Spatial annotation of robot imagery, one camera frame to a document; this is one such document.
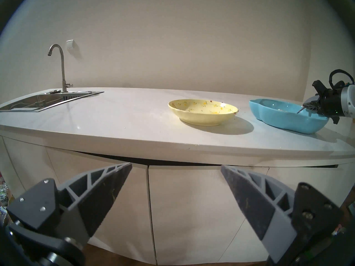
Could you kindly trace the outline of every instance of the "white cabinet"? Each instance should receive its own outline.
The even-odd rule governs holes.
[[[218,262],[265,261],[269,256],[247,219]]]
[[[44,146],[30,144],[4,137],[4,143],[25,190],[45,178],[53,178],[58,184],[57,176]]]
[[[0,172],[5,179],[8,187],[11,190],[12,195],[17,198],[25,192],[25,188],[22,186],[20,179],[11,163],[8,156],[4,140],[0,136]]]
[[[158,265],[218,262],[245,219],[220,166],[149,166],[149,189]],[[239,250],[231,249],[236,262]]]
[[[341,206],[355,183],[355,163],[341,164],[337,168],[270,167],[271,176],[291,189],[306,182]]]
[[[67,150],[47,148],[47,151],[60,182],[82,172],[122,163]],[[132,259],[156,264],[147,175],[147,166],[133,164],[115,203],[90,239],[90,244]]]

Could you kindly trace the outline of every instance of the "faucet spout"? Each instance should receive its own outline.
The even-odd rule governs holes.
[[[58,48],[59,52],[60,52],[60,60],[61,60],[61,64],[62,64],[62,85],[63,85],[63,92],[68,92],[67,91],[67,87],[69,87],[69,85],[66,83],[65,81],[65,74],[64,74],[64,54],[63,54],[63,50],[60,47],[60,45],[58,44],[53,44],[51,45],[51,47],[49,48],[48,51],[48,56],[52,55],[52,51],[54,48]]]

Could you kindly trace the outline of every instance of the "bowl rim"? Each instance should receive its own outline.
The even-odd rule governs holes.
[[[265,107],[265,108],[268,108],[268,109],[271,109],[271,110],[274,110],[274,111],[277,111],[277,112],[281,112],[282,114],[297,114],[296,112],[289,112],[289,111],[281,111],[281,110],[277,110],[277,109],[274,109],[274,108],[271,108],[271,107],[267,107],[267,106],[264,106],[260,103],[257,103],[255,102],[256,100],[269,100],[269,101],[276,101],[276,102],[282,102],[282,103],[287,103],[287,104],[292,104],[292,105],[296,105],[296,106],[300,106],[298,104],[294,104],[294,103],[290,103],[290,102],[285,102],[285,101],[280,101],[280,100],[275,100],[275,99],[268,99],[268,98],[258,98],[258,99],[254,99],[254,100],[249,100],[249,102],[252,102],[254,104],[257,104],[257,105],[260,105],[262,107]],[[321,118],[316,118],[316,117],[312,117],[312,116],[306,116],[306,115],[299,115],[297,114],[297,116],[301,116],[301,118],[311,118],[311,119],[314,119],[314,120],[321,120],[321,121],[325,121],[325,120],[329,120],[329,117],[325,117],[325,116],[320,116],[318,114],[319,117]]]
[[[212,101],[212,102],[217,102],[217,103],[221,103],[221,104],[225,104],[228,106],[231,106],[233,108],[236,108],[236,111],[232,110],[232,112],[228,112],[228,113],[222,113],[222,114],[211,114],[211,113],[201,113],[201,112],[192,112],[192,111],[185,111],[185,110],[180,110],[178,108],[173,108],[172,106],[170,106],[171,102],[175,102],[175,101],[182,101],[182,100],[200,100],[200,101]],[[193,98],[188,98],[188,99],[176,99],[176,100],[172,100],[168,103],[169,108],[173,109],[173,110],[178,110],[181,112],[187,112],[187,113],[192,113],[192,114],[200,114],[200,115],[212,115],[212,116],[218,116],[218,115],[228,115],[228,114],[237,114],[239,112],[239,109],[231,104],[227,104],[227,103],[223,103],[223,102],[219,102],[219,101],[214,101],[214,100],[208,100],[208,99],[193,99]]]

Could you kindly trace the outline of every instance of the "stainless steel sink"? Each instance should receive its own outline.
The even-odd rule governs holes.
[[[72,91],[56,93],[41,93],[22,100],[18,100],[0,108],[0,112],[38,112],[69,101],[88,97],[103,91]]]

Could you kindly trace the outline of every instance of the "kitchen counter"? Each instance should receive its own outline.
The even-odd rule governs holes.
[[[246,166],[355,161],[355,147],[327,128],[307,135],[257,120],[249,108],[249,100],[257,96],[167,89],[70,89],[86,90],[105,92],[41,112],[0,112],[0,134],[54,148],[169,161]],[[228,103],[239,112],[219,126],[189,125],[168,108],[169,101],[184,98]]]
[[[70,90],[105,92],[40,112],[0,112],[0,172],[17,198],[44,179],[58,185],[79,173],[133,162],[116,202],[89,240],[132,259],[153,265],[267,259],[221,164],[265,174],[293,190],[309,183],[337,206],[355,183],[355,145],[331,130],[333,124],[313,135],[274,128],[251,113],[249,100],[256,96]],[[189,125],[168,108],[169,101],[184,98],[232,104],[239,112],[219,126]]]

